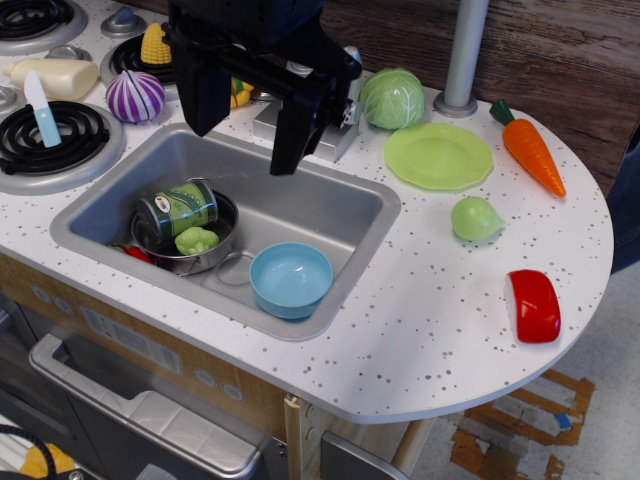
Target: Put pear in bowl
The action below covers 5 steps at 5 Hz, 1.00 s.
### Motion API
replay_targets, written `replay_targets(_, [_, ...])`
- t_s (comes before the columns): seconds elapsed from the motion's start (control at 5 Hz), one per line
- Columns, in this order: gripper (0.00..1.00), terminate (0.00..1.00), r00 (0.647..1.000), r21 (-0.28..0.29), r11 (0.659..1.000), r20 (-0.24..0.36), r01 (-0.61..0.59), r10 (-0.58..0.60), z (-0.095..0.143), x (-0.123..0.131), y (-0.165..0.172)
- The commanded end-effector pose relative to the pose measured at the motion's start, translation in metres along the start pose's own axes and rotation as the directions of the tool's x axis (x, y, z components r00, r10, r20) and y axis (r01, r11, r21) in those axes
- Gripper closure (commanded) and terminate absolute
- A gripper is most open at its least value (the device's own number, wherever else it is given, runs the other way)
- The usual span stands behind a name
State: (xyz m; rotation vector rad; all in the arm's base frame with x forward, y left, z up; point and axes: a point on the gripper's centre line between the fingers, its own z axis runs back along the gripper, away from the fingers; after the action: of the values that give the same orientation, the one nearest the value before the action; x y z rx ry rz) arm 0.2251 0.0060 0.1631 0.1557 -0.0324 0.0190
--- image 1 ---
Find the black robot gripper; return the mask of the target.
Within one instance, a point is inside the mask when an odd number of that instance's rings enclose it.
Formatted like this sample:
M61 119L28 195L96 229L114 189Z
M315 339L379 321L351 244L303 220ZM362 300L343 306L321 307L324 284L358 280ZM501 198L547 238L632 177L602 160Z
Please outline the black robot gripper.
M323 30L321 1L171 1L164 41L187 124L204 136L230 113L231 78L284 100L270 174L293 175L328 124L343 125L362 68Z

